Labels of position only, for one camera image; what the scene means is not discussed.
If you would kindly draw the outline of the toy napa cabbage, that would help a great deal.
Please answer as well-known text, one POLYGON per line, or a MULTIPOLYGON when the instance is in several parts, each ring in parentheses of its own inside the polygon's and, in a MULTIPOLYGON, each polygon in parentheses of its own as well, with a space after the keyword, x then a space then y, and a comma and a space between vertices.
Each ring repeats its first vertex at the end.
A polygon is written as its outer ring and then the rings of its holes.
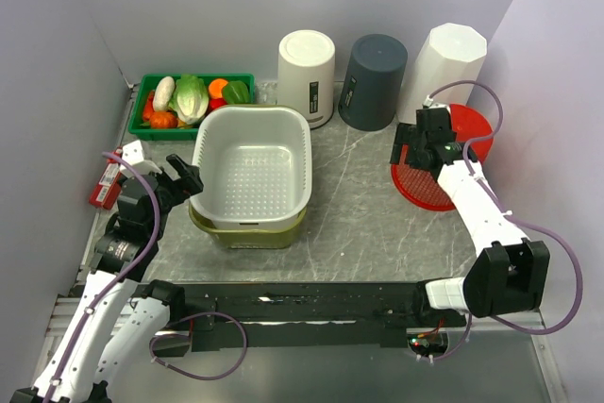
POLYGON ((169 107, 188 126, 197 125, 209 106, 209 93, 204 81, 194 75, 182 75, 176 81, 169 107))

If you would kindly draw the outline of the orange toy pumpkin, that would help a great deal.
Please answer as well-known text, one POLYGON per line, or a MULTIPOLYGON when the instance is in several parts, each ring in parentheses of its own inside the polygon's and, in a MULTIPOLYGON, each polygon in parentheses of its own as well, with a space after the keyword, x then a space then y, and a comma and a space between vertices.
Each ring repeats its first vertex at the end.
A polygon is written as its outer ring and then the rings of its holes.
POLYGON ((149 118, 152 129, 171 129, 178 127, 178 119, 170 111, 156 111, 149 118))

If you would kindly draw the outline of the large white faceted container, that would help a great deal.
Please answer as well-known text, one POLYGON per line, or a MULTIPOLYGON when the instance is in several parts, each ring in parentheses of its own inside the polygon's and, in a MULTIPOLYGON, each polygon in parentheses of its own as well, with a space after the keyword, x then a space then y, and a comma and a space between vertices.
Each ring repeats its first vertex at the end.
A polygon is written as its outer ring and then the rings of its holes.
POLYGON ((475 80, 487 56, 487 40, 473 27, 446 23, 432 28, 403 77, 396 108, 400 123, 414 124, 427 97, 451 82, 475 80))

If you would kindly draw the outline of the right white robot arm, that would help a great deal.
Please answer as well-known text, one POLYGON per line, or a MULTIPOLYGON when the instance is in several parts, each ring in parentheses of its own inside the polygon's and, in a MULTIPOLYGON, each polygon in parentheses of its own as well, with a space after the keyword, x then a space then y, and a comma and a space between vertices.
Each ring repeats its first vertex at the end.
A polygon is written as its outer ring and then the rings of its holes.
POLYGON ((537 309, 543 298, 550 253, 533 241, 496 206, 473 148, 453 129, 450 110, 422 108, 414 124, 396 129, 391 162, 405 161, 426 171, 457 209, 476 260, 465 277, 425 282, 423 295, 412 303, 412 315, 433 326, 445 310, 487 317, 537 309))

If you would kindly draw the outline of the red toy tomato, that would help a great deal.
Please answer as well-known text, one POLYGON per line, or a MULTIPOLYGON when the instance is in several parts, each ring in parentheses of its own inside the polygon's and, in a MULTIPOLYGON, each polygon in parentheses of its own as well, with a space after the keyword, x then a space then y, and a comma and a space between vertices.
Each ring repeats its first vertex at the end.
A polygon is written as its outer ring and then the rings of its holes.
POLYGON ((209 102, 209 111, 214 111, 226 105, 227 101, 224 98, 212 98, 209 102))

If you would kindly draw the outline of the dark grey round bucket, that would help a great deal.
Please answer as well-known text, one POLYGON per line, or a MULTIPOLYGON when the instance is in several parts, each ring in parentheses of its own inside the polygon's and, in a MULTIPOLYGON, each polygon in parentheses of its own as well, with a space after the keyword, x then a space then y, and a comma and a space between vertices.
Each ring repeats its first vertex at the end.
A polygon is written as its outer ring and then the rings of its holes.
POLYGON ((352 46, 338 103, 343 121, 362 131, 388 126, 394 118, 407 60, 406 47, 389 35, 360 37, 352 46))

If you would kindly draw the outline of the red mesh basket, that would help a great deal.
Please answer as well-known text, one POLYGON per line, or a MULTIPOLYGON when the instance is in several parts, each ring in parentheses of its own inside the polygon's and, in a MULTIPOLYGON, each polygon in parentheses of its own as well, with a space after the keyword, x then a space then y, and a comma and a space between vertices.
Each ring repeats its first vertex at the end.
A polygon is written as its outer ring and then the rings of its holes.
MULTIPOLYGON (((452 128, 458 141, 491 133, 492 127, 478 111, 459 104, 450 106, 452 128)), ((391 153, 391 177, 397 190, 415 206, 432 211, 455 209, 448 195, 429 172, 411 168, 405 163, 408 147, 394 139, 391 153)))

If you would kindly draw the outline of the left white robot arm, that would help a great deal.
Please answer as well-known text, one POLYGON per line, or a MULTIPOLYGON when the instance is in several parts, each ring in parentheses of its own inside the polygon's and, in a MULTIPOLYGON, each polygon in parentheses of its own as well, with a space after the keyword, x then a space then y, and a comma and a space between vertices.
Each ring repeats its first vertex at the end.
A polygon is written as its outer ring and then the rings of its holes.
POLYGON ((84 292, 57 351, 31 386, 14 392, 14 402, 107 402, 110 382, 131 351, 186 320, 184 289, 154 280, 129 321, 115 326, 159 251, 170 211, 202 193, 199 170, 177 154, 167 158, 177 178, 151 160, 107 157, 126 172, 117 211, 94 247, 84 292))

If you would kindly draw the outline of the red rectangular box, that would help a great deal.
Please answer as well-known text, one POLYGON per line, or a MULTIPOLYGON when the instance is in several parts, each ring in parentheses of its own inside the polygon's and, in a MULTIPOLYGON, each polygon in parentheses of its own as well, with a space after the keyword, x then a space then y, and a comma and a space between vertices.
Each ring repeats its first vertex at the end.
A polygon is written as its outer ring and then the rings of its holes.
POLYGON ((111 210, 120 192, 120 177, 120 163, 108 159, 105 171, 89 197, 89 204, 99 209, 111 210))

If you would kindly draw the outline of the white toy radish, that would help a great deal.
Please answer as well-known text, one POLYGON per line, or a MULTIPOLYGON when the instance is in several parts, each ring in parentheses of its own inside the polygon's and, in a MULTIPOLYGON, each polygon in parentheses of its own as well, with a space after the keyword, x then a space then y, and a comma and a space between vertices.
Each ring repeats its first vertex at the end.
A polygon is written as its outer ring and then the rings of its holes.
POLYGON ((155 89, 153 98, 154 111, 167 111, 176 89, 176 82, 171 76, 165 76, 155 89))

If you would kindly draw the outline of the white round bucket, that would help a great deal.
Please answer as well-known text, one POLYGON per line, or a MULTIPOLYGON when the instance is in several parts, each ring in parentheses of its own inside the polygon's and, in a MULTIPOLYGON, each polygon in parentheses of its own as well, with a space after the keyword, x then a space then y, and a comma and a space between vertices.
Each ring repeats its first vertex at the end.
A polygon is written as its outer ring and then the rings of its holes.
POLYGON ((279 43, 277 104, 295 109, 311 129, 334 110, 335 44, 316 30, 296 30, 279 43))

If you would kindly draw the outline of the green plastic tray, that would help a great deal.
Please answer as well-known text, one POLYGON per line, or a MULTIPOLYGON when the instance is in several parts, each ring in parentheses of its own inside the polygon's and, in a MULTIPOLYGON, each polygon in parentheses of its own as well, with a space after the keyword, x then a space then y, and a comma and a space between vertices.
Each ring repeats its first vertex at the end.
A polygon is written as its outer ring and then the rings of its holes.
MULTIPOLYGON (((139 85, 136 101, 128 120, 128 132, 144 141, 192 141, 196 138, 199 126, 178 126, 176 128, 152 128, 145 125, 143 111, 147 106, 149 93, 154 91, 160 80, 165 76, 171 76, 175 81, 181 78, 181 74, 148 74, 139 85)), ((249 73, 231 74, 195 74, 206 87, 214 79, 222 78, 228 82, 241 81, 247 88, 250 103, 254 102, 255 78, 249 73)))

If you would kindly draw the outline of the red toy chili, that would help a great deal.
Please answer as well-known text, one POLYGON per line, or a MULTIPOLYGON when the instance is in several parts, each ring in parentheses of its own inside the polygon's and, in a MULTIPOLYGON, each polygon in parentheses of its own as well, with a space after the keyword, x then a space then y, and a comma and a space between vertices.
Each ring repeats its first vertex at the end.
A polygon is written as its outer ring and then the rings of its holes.
POLYGON ((148 123, 150 120, 150 117, 155 112, 154 107, 153 107, 154 97, 155 97, 155 91, 151 90, 146 97, 144 107, 143 107, 143 112, 142 112, 142 122, 143 123, 148 123))

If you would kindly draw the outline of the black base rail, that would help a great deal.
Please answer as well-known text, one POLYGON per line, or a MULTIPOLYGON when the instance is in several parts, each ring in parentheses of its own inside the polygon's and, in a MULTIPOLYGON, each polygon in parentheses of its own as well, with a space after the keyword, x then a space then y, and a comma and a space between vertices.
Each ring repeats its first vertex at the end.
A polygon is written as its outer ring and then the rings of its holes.
POLYGON ((124 315, 142 313, 155 296, 171 308, 158 334, 162 357, 189 344, 193 352, 250 347, 377 344, 405 348, 412 329, 442 323, 464 327, 460 309, 430 306, 420 282, 225 282, 140 284, 126 300, 124 315))

